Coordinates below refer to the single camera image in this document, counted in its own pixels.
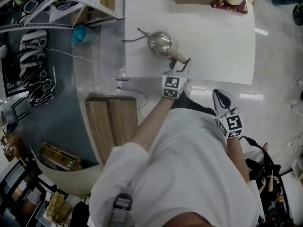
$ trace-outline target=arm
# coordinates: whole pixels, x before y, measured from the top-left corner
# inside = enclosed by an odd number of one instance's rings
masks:
[[[131,142],[138,144],[148,152],[158,135],[173,102],[173,99],[162,98],[146,119],[140,124],[131,139]]]
[[[248,183],[250,176],[238,137],[227,139],[227,155]]]
[[[265,188],[265,185],[266,185],[266,180],[265,178],[263,177],[262,178],[262,186],[259,188],[259,194],[261,194]]]
[[[269,185],[268,185],[268,191],[272,192],[274,190],[274,178],[273,178],[274,172],[270,175]]]
[[[264,188],[265,188],[265,185],[262,185],[262,186],[259,188],[259,194],[261,194],[261,193],[263,192]]]

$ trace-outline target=wire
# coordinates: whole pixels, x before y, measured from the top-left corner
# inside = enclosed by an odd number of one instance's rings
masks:
[[[122,42],[123,42],[123,43],[126,43],[126,42],[135,42],[135,41],[141,40],[141,39],[143,39],[143,38],[146,38],[146,37],[145,37],[145,36],[142,36],[142,37],[140,37],[140,38],[138,38],[138,39],[134,39],[134,40],[122,40]]]
[[[146,99],[145,103],[144,103],[142,106],[140,106],[140,107],[138,108],[138,112],[139,112],[140,116],[142,117],[142,119],[144,120],[145,118],[143,117],[143,115],[142,115],[140,109],[142,109],[142,108],[147,104],[147,102],[148,102],[148,97],[147,97],[143,92],[140,92],[140,91],[138,91],[138,90],[133,90],[133,89],[128,89],[128,88],[122,88],[122,87],[118,87],[118,89],[125,90],[125,91],[132,91],[132,92],[141,93],[141,94],[145,97],[145,99]]]
[[[67,52],[63,52],[63,51],[59,51],[59,50],[55,50],[55,49],[51,49],[51,48],[46,48],[46,47],[44,47],[44,49],[47,49],[47,50],[50,50],[50,51],[58,51],[58,52],[61,52],[61,53],[63,53],[63,54],[70,55],[70,56],[72,56],[72,57],[81,58],[81,59],[84,59],[84,60],[86,60],[86,61],[92,61],[92,62],[94,62],[94,63],[97,63],[97,64],[99,64],[99,65],[102,65],[102,64],[101,64],[100,62],[98,62],[98,61],[89,60],[89,59],[86,59],[86,58],[81,57],[81,56],[76,56],[76,55],[69,54],[69,53],[67,53]]]
[[[117,93],[116,95],[106,95],[106,94],[104,94],[104,93],[97,93],[97,94],[95,94],[94,96],[97,96],[97,95],[103,95],[103,96],[106,96],[106,97],[115,97],[115,96],[118,96],[119,95],[119,93]]]
[[[142,106],[140,106],[139,108],[138,108],[138,112],[139,112],[139,115],[142,117],[142,119],[144,120],[145,118],[143,117],[143,115],[142,115],[142,113],[141,113],[141,111],[140,111],[140,109],[142,109],[146,104],[147,104],[147,102],[148,102],[148,97],[143,93],[143,92],[140,92],[140,91],[138,91],[138,90],[133,90],[133,89],[129,89],[129,88],[122,88],[122,87],[118,87],[118,89],[120,89],[120,90],[125,90],[125,91],[131,91],[131,92],[137,92],[137,93],[140,93],[140,94],[142,94],[144,97],[145,97],[145,103],[142,105]],[[118,96],[120,93],[117,93],[117,94],[115,94],[115,95],[106,95],[106,94],[104,94],[104,93],[97,93],[97,94],[95,94],[94,96],[97,96],[97,95],[104,95],[104,96],[106,96],[106,97],[115,97],[115,96]]]
[[[301,132],[300,134],[298,134],[290,143],[290,145],[293,145],[295,139],[299,140],[301,138],[301,136],[303,135],[303,132]]]

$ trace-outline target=wooden box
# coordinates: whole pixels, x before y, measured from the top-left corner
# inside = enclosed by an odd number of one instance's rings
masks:
[[[41,158],[48,165],[56,168],[62,168],[65,171],[77,171],[81,169],[82,160],[66,151],[44,143],[40,149]]]

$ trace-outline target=electrical cable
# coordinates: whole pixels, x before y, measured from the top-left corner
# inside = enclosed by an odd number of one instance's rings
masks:
[[[95,94],[94,96],[97,96],[97,95],[103,95],[103,96],[106,96],[106,97],[115,97],[115,96],[118,96],[119,95],[119,93],[117,93],[116,95],[106,95],[106,94],[104,94],[104,93],[97,93],[97,94]]]
[[[295,139],[299,140],[301,138],[301,136],[303,135],[303,132],[301,132],[300,134],[298,134],[291,142],[290,142],[290,145],[292,146]]]
[[[63,53],[63,54],[67,54],[67,55],[70,55],[70,56],[72,56],[72,57],[81,58],[81,59],[83,59],[83,60],[92,61],[92,62],[94,62],[94,63],[97,63],[97,64],[99,64],[99,65],[102,65],[102,64],[101,64],[100,62],[98,62],[98,61],[89,60],[89,59],[86,59],[86,58],[84,58],[84,57],[72,55],[72,54],[69,54],[69,53],[67,53],[67,52],[63,52],[63,51],[60,51],[60,50],[55,50],[55,49],[46,48],[46,47],[44,47],[44,49],[51,50],[51,51],[61,52],[61,53]]]
[[[239,140],[241,140],[242,138],[246,139],[246,141],[251,145],[251,146],[255,146],[257,148],[259,148],[260,150],[263,151],[264,153],[264,156],[267,156],[268,160],[269,160],[269,163],[271,164],[271,166],[274,166],[274,162],[273,160],[270,158],[269,154],[267,153],[266,150],[264,150],[260,145],[257,144],[257,142],[252,139],[252,138],[249,138],[249,137],[246,137],[246,136],[241,136],[239,138]],[[276,176],[281,184],[281,188],[282,188],[282,192],[283,192],[283,197],[284,197],[284,201],[285,201],[285,206],[286,206],[286,215],[287,215],[287,218],[288,220],[292,221],[292,218],[290,217],[290,213],[289,213],[289,203],[288,203],[288,198],[287,198],[287,194],[286,194],[286,191],[285,191],[285,187],[284,187],[284,184],[283,184],[283,180],[280,176],[279,173],[276,173]]]
[[[145,103],[144,103],[142,106],[140,106],[140,107],[138,108],[138,112],[139,112],[140,116],[142,117],[142,119],[144,120],[145,118],[143,117],[143,115],[142,115],[140,109],[142,109],[142,108],[147,104],[147,102],[148,102],[148,97],[147,97],[143,92],[140,92],[140,91],[138,91],[138,90],[133,90],[133,89],[129,89],[129,88],[122,88],[122,87],[118,87],[118,89],[120,89],[120,90],[125,90],[125,91],[137,92],[137,93],[142,94],[142,95],[145,97],[145,99],[146,99]]]
[[[131,40],[131,41],[125,40],[125,41],[122,41],[122,42],[124,42],[124,43],[125,43],[125,42],[133,42],[133,41],[137,41],[137,40],[142,39],[142,38],[145,38],[145,36],[142,36],[142,37],[140,37],[140,38],[138,38],[138,39],[135,39],[135,40]],[[89,60],[89,59],[86,59],[86,58],[83,58],[83,57],[80,57],[80,56],[75,56],[75,55],[69,54],[69,53],[67,53],[67,52],[60,51],[60,50],[55,50],[55,49],[46,48],[46,47],[44,47],[44,49],[51,50],[51,51],[61,52],[61,53],[63,53],[63,54],[67,54],[67,55],[70,55],[70,56],[72,56],[72,57],[81,58],[81,59],[84,59],[84,60],[86,60],[86,61],[92,61],[92,62],[95,62],[95,63],[97,63],[97,64],[99,64],[99,65],[102,65],[102,64],[101,64],[100,62],[98,62],[98,61]],[[140,109],[143,108],[143,107],[147,104],[147,102],[148,102],[148,97],[147,97],[143,92],[140,92],[140,91],[138,91],[138,90],[132,90],[132,89],[122,88],[122,87],[118,87],[118,89],[120,89],[120,90],[125,90],[125,91],[133,91],[133,92],[141,93],[141,94],[145,97],[146,102],[145,102],[142,106],[140,106],[140,107],[138,108],[138,112],[139,112],[140,116],[142,117],[142,119],[144,120],[145,118],[143,117],[143,115],[142,115]],[[97,94],[95,94],[94,96],[100,95],[100,94],[102,94],[102,95],[104,95],[104,96],[106,96],[106,97],[115,97],[115,96],[118,96],[118,95],[119,95],[119,93],[117,93],[116,95],[106,95],[106,94],[104,94],[104,93],[97,93]]]
[[[126,43],[126,42],[135,42],[135,41],[138,41],[138,40],[141,40],[143,38],[146,38],[145,36],[142,36],[140,38],[137,38],[137,39],[134,39],[134,40],[121,40],[123,43]]]
[[[139,112],[139,115],[142,117],[142,119],[144,120],[145,118],[143,117],[143,115],[142,115],[142,113],[141,113],[141,111],[140,111],[140,109],[142,109],[146,104],[147,104],[147,102],[148,102],[148,97],[143,93],[143,92],[140,92],[140,91],[138,91],[138,90],[133,90],[133,89],[129,89],[129,88],[122,88],[122,87],[117,87],[118,89],[120,89],[120,90],[125,90],[125,91],[131,91],[131,92],[137,92],[137,93],[140,93],[140,94],[142,94],[144,97],[145,97],[145,103],[142,105],[142,106],[140,106],[139,108],[138,108],[138,112]],[[119,95],[119,93],[117,93],[117,94],[115,94],[115,95],[106,95],[106,94],[104,94],[104,93],[97,93],[97,94],[95,94],[94,96],[97,96],[97,95],[104,95],[104,96],[106,96],[106,97],[115,97],[115,96],[118,96]]]

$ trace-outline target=wooden crate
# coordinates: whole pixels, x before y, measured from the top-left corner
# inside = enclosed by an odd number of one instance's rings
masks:
[[[82,160],[64,150],[61,150],[47,142],[40,149],[40,156],[48,165],[62,168],[66,171],[81,169]]]
[[[133,97],[93,97],[85,101],[90,128],[105,164],[111,149],[130,141],[138,127]]]

